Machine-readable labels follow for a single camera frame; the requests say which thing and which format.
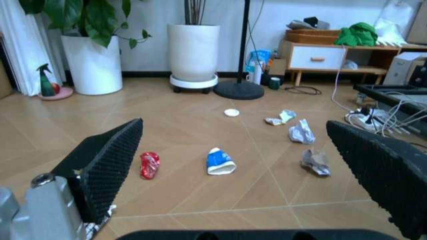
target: red apple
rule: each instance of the red apple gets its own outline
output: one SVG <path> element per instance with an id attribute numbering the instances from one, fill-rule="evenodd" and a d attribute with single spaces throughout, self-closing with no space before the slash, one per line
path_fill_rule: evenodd
<path id="1" fill-rule="evenodd" d="M 53 88 L 53 90 L 55 91 L 55 94 L 60 93 L 60 89 L 61 89 L 61 87 L 60 87 L 58 84 L 56 84 L 56 83 L 54 83 L 54 82 L 51 82 L 51 83 L 50 83 L 50 85 L 52 85 L 52 88 Z"/>

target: drawer handle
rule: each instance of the drawer handle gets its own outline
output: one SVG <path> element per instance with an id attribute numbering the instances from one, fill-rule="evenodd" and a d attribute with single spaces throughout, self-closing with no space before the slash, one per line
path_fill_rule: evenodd
<path id="1" fill-rule="evenodd" d="M 312 61 L 312 62 L 324 62 L 325 61 L 325 58 L 324 57 L 314 57 L 314 56 L 312 56 L 311 58 L 310 58 L 310 60 Z"/>

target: pink plate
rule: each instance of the pink plate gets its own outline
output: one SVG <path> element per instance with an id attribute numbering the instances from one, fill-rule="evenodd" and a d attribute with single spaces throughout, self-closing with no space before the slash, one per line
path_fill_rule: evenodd
<path id="1" fill-rule="evenodd" d="M 58 94 L 56 94 L 55 96 L 42 96 L 41 93 L 38 94 L 38 96 L 45 101 L 55 101 L 55 100 L 61 100 L 61 99 L 66 99 L 69 96 L 71 96 L 73 94 L 73 89 L 69 88 L 69 87 L 61 87 L 59 89 Z"/>

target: spray bottle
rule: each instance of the spray bottle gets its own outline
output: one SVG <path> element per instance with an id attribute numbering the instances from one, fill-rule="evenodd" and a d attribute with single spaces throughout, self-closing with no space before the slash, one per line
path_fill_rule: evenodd
<path id="1" fill-rule="evenodd" d="M 55 96 L 55 90 L 52 87 L 51 82 L 49 82 L 48 77 L 45 74 L 45 71 L 52 73 L 49 70 L 48 65 L 49 64 L 46 63 L 37 68 L 37 71 L 40 71 L 40 89 L 41 89 L 41 95 L 43 97 Z"/>

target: green mug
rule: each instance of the green mug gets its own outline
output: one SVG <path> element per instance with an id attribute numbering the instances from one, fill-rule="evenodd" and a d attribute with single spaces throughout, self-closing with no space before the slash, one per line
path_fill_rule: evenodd
<path id="1" fill-rule="evenodd" d="M 270 82 L 268 83 L 268 87 L 273 90 L 278 90 L 280 87 L 280 78 L 272 77 L 270 78 Z"/>

